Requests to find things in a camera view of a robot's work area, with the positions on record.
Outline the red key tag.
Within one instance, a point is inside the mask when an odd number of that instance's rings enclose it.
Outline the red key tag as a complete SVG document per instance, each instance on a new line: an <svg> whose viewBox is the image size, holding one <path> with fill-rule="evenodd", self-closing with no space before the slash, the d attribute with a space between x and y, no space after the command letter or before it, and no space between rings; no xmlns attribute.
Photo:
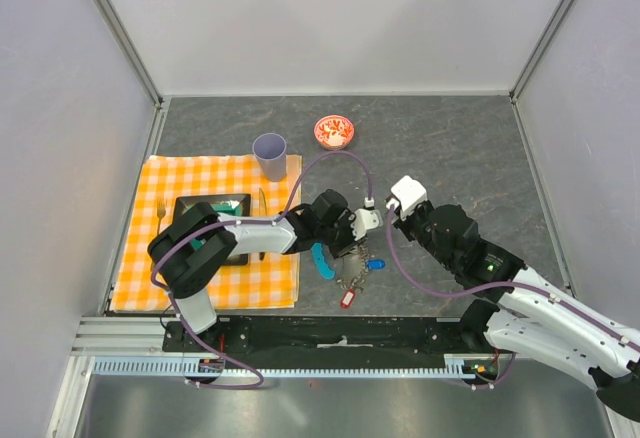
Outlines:
<svg viewBox="0 0 640 438"><path fill-rule="evenodd" d="M356 296L356 289L354 287L347 288L341 298L340 307L342 309L348 309L352 306Z"/></svg>

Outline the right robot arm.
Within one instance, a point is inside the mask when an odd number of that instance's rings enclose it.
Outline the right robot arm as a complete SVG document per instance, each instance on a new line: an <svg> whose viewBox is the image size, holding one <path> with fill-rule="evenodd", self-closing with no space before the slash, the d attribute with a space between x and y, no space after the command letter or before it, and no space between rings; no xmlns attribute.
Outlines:
<svg viewBox="0 0 640 438"><path fill-rule="evenodd" d="M428 200L406 212L386 205L387 233L417 242L475 296L482 317L458 326L467 350L487 345L555 368L594 390L617 414L639 419L639 331L615 321L551 284L521 258L481 237L459 205Z"/></svg>

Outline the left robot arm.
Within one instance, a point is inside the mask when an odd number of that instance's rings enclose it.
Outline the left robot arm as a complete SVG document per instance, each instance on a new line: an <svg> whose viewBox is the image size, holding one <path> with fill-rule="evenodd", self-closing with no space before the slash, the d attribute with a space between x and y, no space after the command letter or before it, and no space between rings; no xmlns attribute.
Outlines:
<svg viewBox="0 0 640 438"><path fill-rule="evenodd" d="M229 258L252 253L291 255L325 245L334 258L357 251L381 224L371 200L352 211L328 189L312 203L278 215L237 217L198 202L148 245L152 273L161 275L176 312L186 321L185 340L208 351L219 340L217 315L206 288Z"/></svg>

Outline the blue carabiner keyring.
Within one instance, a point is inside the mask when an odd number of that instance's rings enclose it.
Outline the blue carabiner keyring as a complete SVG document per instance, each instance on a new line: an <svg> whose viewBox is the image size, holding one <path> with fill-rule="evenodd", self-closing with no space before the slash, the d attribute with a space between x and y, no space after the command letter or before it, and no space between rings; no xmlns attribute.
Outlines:
<svg viewBox="0 0 640 438"><path fill-rule="evenodd" d="M327 260L324 247L321 243L314 243L311 247L311 255L316 271L324 280L334 280L336 277L335 270L330 266Z"/></svg>

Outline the blue key tag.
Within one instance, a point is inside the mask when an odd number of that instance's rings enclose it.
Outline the blue key tag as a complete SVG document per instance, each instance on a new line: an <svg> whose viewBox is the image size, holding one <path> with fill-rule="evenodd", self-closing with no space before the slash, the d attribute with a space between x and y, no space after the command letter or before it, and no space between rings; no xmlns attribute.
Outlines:
<svg viewBox="0 0 640 438"><path fill-rule="evenodd" d="M371 259L366 263L368 270L382 270L386 267L386 262L383 259Z"/></svg>

